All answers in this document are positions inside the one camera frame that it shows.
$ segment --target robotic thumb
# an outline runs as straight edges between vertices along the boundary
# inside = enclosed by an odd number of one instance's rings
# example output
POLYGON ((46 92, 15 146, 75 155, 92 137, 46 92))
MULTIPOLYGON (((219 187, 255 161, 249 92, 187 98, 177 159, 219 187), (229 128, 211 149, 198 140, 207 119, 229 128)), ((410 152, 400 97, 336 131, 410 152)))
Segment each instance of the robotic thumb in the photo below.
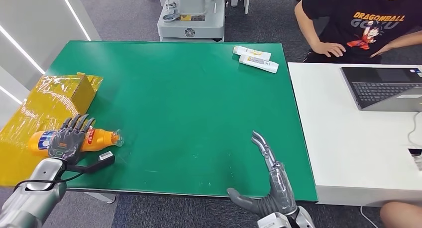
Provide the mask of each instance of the robotic thumb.
POLYGON ((234 188, 228 188, 227 193, 230 196, 231 201, 236 205, 252 213, 259 214, 259 207, 256 200, 240 195, 234 188))

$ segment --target person's knee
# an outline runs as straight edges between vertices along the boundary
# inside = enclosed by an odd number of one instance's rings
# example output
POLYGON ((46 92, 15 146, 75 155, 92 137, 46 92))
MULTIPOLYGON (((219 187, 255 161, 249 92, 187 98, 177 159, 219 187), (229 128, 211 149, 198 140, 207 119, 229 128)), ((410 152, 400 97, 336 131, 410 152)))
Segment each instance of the person's knee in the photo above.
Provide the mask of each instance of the person's knee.
POLYGON ((380 217, 388 228, 419 227, 422 224, 422 208, 406 203, 390 202, 381 208, 380 217))
POLYGON ((400 202, 389 202, 382 206, 380 211, 380 217, 383 221, 394 217, 403 208, 404 203, 400 202))

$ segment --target ceiling light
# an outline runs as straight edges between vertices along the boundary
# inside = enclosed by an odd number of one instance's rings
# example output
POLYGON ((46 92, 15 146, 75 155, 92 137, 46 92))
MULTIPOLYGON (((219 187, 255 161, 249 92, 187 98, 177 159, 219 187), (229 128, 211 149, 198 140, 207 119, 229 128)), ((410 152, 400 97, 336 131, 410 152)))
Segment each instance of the ceiling light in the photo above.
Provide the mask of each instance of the ceiling light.
POLYGON ((35 60, 28 55, 28 53, 9 35, 9 33, 0 25, 0 32, 25 56, 29 62, 39 71, 41 74, 45 74, 45 71, 35 62, 35 60))
POLYGON ((9 95, 9 97, 11 97, 14 101, 16 101, 18 104, 22 104, 22 102, 20 100, 18 100, 15 96, 13 96, 11 93, 9 93, 9 91, 7 91, 5 88, 3 88, 2 86, 0 86, 0 90, 3 91, 5 94, 9 95))
POLYGON ((78 23, 79 27, 81 28, 82 32, 87 37, 87 40, 91 40, 91 38, 88 36, 87 31, 85 30, 84 26, 82 25, 81 21, 79 20, 78 16, 76 15, 75 11, 73 10, 72 6, 70 5, 68 0, 65 0, 66 5, 68 6, 70 12, 72 13, 73 17, 75 18, 76 22, 78 23))

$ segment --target laptop keyboard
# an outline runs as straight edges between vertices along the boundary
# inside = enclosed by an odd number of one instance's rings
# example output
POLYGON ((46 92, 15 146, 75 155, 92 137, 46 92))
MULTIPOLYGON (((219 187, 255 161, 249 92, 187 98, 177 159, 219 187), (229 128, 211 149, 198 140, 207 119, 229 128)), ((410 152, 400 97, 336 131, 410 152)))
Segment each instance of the laptop keyboard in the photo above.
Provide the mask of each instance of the laptop keyboard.
POLYGON ((400 94, 413 87, 422 87, 422 84, 413 83, 358 83, 353 82, 356 95, 360 101, 382 101, 396 94, 400 94))

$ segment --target person's hand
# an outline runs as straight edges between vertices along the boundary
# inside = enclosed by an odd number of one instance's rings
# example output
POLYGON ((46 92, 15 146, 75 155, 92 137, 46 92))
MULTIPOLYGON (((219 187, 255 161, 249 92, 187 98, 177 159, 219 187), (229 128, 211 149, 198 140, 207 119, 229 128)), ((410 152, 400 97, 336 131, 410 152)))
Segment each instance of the person's hand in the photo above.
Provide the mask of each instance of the person's hand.
POLYGON ((390 44, 387 44, 383 48, 381 48, 381 50, 379 50, 377 53, 371 55, 371 58, 373 58, 373 57, 375 57, 377 55, 381 55, 382 53, 387 52, 387 51, 389 51, 391 49, 392 49, 391 45, 390 44))
POLYGON ((343 52, 346 52, 346 48, 341 44, 336 43, 324 43, 318 42, 316 44, 311 45, 311 49, 318 54, 324 54, 327 57, 331 57, 333 54, 335 57, 343 56, 343 52))

